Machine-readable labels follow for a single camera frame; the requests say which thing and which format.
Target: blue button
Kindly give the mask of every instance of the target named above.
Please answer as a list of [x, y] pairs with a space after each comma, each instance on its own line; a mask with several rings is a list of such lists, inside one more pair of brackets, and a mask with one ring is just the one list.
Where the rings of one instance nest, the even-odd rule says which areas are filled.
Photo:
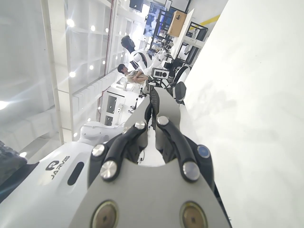
[[203, 158], [208, 158], [210, 156], [210, 151], [204, 145], [199, 145], [197, 148], [199, 155]]

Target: black slot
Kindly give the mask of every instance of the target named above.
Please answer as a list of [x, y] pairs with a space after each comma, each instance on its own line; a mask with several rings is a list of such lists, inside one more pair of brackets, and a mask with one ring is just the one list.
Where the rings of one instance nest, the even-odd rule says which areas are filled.
[[76, 183], [77, 178], [80, 175], [80, 172], [82, 171], [82, 168], [85, 166], [85, 164], [83, 162], [79, 162], [78, 164], [76, 164], [75, 169], [73, 170], [71, 176], [69, 177], [67, 184], [68, 185], [73, 185]]

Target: yellow stripe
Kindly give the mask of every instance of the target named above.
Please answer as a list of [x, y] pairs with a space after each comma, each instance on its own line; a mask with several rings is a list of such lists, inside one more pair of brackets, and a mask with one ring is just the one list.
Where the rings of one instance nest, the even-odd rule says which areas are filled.
[[212, 18], [210, 18], [210, 19], [208, 19], [208, 20], [206, 20], [206, 21], [204, 21], [202, 23], [200, 23], [200, 25], [201, 26], [205, 26], [207, 24], [214, 23], [214, 22], [216, 22], [219, 19], [219, 16], [220, 16], [220, 14], [217, 15], [217, 16], [215, 16], [215, 17], [212, 17]]

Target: black cable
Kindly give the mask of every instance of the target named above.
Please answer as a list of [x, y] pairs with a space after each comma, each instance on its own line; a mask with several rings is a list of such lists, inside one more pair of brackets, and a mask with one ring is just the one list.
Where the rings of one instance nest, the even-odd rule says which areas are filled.
[[169, 83], [164, 89], [168, 88], [168, 86], [174, 85], [174, 83], [177, 83], [177, 82], [173, 81], [172, 83]]

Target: black hair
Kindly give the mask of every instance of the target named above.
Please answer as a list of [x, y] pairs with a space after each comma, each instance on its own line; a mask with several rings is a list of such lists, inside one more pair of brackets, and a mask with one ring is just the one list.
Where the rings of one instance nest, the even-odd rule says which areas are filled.
[[121, 71], [124, 67], [125, 67], [124, 64], [118, 65], [118, 67], [117, 67], [118, 72], [121, 73], [121, 74], [125, 74], [125, 73], [123, 73], [123, 72]]

